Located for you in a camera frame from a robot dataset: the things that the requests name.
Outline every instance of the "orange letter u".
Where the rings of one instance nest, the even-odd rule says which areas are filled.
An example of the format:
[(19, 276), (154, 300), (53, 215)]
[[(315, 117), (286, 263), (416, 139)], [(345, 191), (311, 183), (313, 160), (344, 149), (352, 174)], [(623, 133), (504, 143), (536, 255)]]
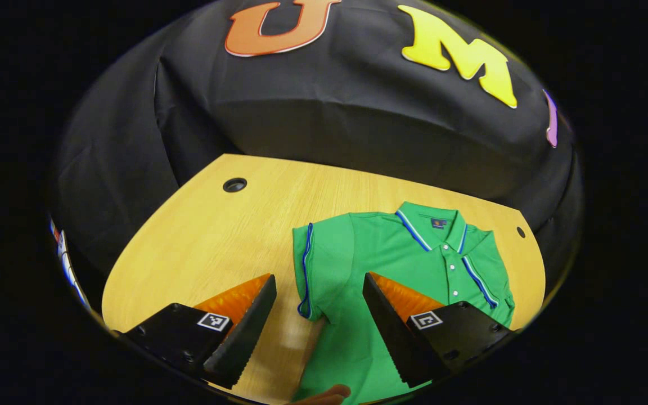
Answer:
[(247, 8), (231, 16), (232, 23), (224, 42), (228, 53), (234, 56), (257, 56), (282, 53), (301, 48), (316, 41), (326, 28), (329, 8), (341, 0), (294, 0), (301, 5), (299, 22), (293, 30), (278, 35), (262, 35), (267, 13), (281, 3), (265, 3)]

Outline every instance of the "shirt placket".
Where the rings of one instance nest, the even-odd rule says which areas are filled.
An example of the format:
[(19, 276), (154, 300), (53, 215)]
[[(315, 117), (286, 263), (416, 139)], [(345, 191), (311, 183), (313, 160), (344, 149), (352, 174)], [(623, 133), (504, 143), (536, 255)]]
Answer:
[(447, 242), (442, 244), (442, 259), (444, 262), (444, 272), (447, 275), (447, 305), (450, 303), (459, 302), (458, 295), (460, 292), (457, 290), (457, 276), (458, 271), (458, 254)]

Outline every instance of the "wooden table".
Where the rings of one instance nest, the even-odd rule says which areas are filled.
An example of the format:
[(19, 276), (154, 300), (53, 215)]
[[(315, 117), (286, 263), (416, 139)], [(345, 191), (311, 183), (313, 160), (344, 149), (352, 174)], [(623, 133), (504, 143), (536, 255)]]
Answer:
[[(247, 186), (224, 191), (224, 182), (234, 177), (244, 177)], [(511, 328), (532, 320), (542, 305), (545, 270), (519, 211), (392, 177), (229, 154), (187, 182), (132, 238), (106, 281), (103, 320), (128, 331), (169, 303), (193, 306), (270, 272), (277, 277), (277, 300), (254, 354), (237, 385), (217, 388), (286, 403), (324, 323), (296, 312), (291, 229), (344, 213), (393, 213), (404, 201), (457, 209), (466, 222), (494, 230), (516, 302)]]

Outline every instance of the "black cloth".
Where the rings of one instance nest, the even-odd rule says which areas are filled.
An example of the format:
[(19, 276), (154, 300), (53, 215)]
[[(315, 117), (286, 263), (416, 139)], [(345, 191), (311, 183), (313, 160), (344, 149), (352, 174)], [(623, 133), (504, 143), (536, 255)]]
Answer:
[[(527, 65), (476, 26), (416, 0), (335, 3), (324, 33), (303, 48), (227, 53), (230, 17), (259, 3), (191, 11), (131, 49), (83, 97), (53, 167), (51, 210), (95, 267), (108, 273), (146, 219), (206, 164), (241, 153), (384, 174), (520, 210), (553, 285), (583, 215), (581, 156), (561, 113), (558, 146), (548, 143), (547, 87)], [(455, 66), (407, 61), (401, 51), (414, 28), (397, 5), (499, 49), (517, 108), (479, 85), (484, 67), (464, 80)], [(262, 34), (288, 32), (299, 10), (283, 2)]]

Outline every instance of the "polo shirt collar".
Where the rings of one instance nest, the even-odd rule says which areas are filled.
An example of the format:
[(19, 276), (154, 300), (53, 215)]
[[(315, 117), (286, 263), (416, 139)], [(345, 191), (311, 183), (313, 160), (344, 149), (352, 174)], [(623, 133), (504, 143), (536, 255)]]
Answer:
[[(458, 253), (464, 251), (466, 239), (466, 221), (458, 210), (440, 210), (425, 205), (404, 202), (396, 215), (409, 230), (413, 238), (425, 251), (432, 251), (437, 246), (447, 244)], [(447, 237), (442, 239), (432, 230), (431, 220), (445, 220), (451, 225)]]

